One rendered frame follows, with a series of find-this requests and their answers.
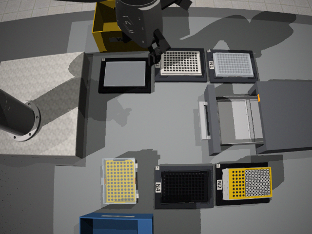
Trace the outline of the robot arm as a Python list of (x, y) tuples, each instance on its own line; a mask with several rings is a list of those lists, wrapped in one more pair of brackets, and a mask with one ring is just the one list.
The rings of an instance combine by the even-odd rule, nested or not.
[[(102, 2), (106, 0), (58, 0), (71, 2)], [(154, 0), (120, 0), (128, 5), (145, 5)], [(177, 4), (186, 11), (192, 4), (190, 0), (160, 0), (161, 9)], [(4, 130), (15, 141), (24, 142), (31, 139), (41, 123), (39, 108), (30, 101), (19, 101), (0, 89), (0, 130)]]

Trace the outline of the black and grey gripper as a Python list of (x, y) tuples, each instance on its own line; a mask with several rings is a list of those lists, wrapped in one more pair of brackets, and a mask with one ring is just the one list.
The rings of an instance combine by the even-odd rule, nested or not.
[[(133, 40), (142, 48), (148, 48), (148, 64), (160, 62), (161, 55), (171, 47), (164, 38), (163, 18), (160, 0), (145, 5), (128, 5), (115, 0), (117, 25), (122, 30), (123, 42)], [(153, 49), (152, 44), (157, 47)]]

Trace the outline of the yellow open-top bin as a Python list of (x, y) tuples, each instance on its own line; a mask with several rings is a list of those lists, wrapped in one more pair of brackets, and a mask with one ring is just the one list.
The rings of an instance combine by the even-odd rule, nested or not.
[(123, 42), (114, 7), (115, 0), (96, 2), (92, 34), (100, 53), (149, 51), (133, 40)]

